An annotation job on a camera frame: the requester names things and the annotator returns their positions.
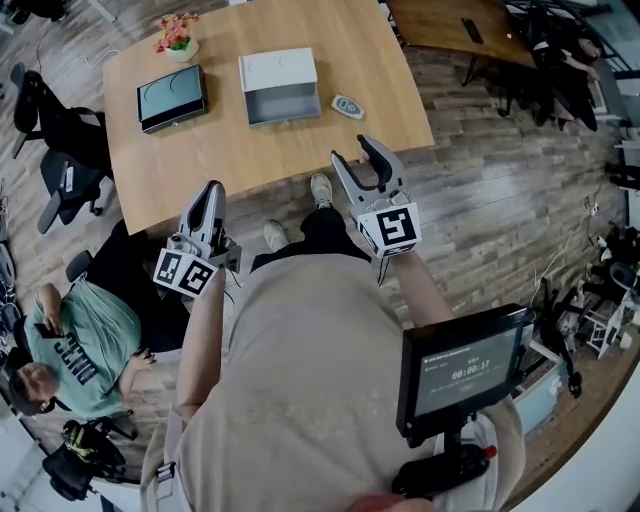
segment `hand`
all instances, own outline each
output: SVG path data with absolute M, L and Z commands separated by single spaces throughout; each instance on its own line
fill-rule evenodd
M 129 359 L 129 364 L 135 371 L 149 370 L 150 366 L 155 362 L 156 356 L 148 348 L 133 354 Z
M 46 311 L 44 312 L 44 325 L 45 327 L 58 336 L 62 336 L 62 324 L 60 323 L 60 311 Z
M 587 68 L 587 74 L 596 81 L 600 80 L 600 75 L 592 66 Z

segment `table leg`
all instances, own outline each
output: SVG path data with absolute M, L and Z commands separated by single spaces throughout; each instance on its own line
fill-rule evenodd
M 469 63 L 469 69 L 467 70 L 467 77 L 462 82 L 462 87 L 466 87 L 471 82 L 476 79 L 476 76 L 473 74 L 474 68 L 476 67 L 476 62 L 478 61 L 478 57 L 475 55 L 471 57 L 471 62 Z
M 500 117 L 507 117 L 511 115 L 511 103 L 513 103 L 513 91 L 511 90 L 511 86 L 507 85 L 507 108 L 499 108 L 498 115 Z
M 104 6 L 100 3 L 100 0 L 88 0 L 88 1 L 91 5 L 93 5 L 93 7 L 95 7 L 95 9 L 100 14 L 102 14 L 104 19 L 107 20 L 109 23 L 113 23 L 114 21 L 116 21 L 116 17 L 104 8 Z

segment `desk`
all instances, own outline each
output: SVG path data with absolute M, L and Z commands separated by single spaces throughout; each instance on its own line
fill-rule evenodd
M 407 45 L 454 50 L 535 68 L 511 30 L 502 0 L 386 0 Z M 473 20 L 484 40 L 474 43 L 462 19 Z
M 125 221 L 134 233 L 179 215 L 210 179 L 228 195 L 330 165 L 331 150 L 356 159 L 356 134 L 393 151 L 433 144 L 409 66 L 376 0 L 262 0 L 205 14 L 194 24 L 200 51 L 178 64 L 154 54 L 157 36 L 104 66 L 107 133 Z M 249 128 L 238 57 L 310 46 L 322 116 Z M 207 76 L 207 115 L 142 133 L 136 87 L 199 63 Z M 363 121 L 330 109 L 344 94 Z

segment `equipment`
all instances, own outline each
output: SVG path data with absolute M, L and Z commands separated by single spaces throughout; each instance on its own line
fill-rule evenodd
M 197 64 L 142 85 L 136 92 L 138 120 L 145 133 L 207 113 L 207 81 Z
M 153 280 L 198 298 L 219 269 L 240 271 L 242 248 L 224 232 L 225 191 L 209 181 L 180 217 L 178 232 L 162 249 Z
M 396 425 L 411 448 L 444 433 L 444 453 L 405 464 L 392 492 L 432 498 L 489 468 L 495 447 L 462 444 L 481 409 L 520 384 L 527 309 L 502 306 L 404 332 Z
M 378 176 L 375 185 L 363 185 L 345 159 L 333 151 L 331 163 L 353 205 L 357 229 L 378 258 L 410 251 L 422 240 L 418 205 L 412 203 L 402 162 L 384 144 L 358 135 Z
M 364 109 L 355 101 L 350 100 L 346 96 L 338 94 L 331 102 L 331 108 L 340 112 L 342 115 L 357 119 L 360 121 L 364 117 Z
M 129 440 L 137 436 L 137 432 L 134 435 L 124 431 L 109 418 L 82 425 L 75 420 L 65 423 L 62 430 L 64 444 L 42 461 L 51 487 L 64 499 L 84 501 L 92 492 L 91 480 L 94 477 L 114 483 L 124 480 L 126 461 L 109 440 L 111 432 Z

